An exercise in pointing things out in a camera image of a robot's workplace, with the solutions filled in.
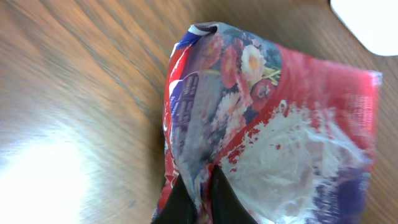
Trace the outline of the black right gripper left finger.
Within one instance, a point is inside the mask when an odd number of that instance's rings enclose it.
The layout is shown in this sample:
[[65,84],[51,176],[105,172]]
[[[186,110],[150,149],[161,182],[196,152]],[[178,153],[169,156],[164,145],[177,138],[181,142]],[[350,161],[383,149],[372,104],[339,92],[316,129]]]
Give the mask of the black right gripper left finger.
[[152,224],[196,224],[197,210],[187,192],[186,186],[178,176],[167,199],[165,207],[151,221]]

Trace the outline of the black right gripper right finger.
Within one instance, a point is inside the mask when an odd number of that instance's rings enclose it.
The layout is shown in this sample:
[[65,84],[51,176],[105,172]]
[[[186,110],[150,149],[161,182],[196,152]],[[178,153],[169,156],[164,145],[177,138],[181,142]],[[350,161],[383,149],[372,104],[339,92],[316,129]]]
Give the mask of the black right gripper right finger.
[[256,224],[242,206],[220,166],[214,166],[210,181],[213,224]]

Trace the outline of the red purple snack bag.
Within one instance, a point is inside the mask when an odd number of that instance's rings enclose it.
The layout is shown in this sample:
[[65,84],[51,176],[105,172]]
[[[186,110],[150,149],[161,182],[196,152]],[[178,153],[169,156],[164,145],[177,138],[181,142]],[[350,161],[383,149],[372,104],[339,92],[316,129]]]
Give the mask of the red purple snack bag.
[[257,223],[358,223],[375,164],[382,74],[317,59],[222,22],[190,26],[165,84],[165,184],[213,223],[220,166]]

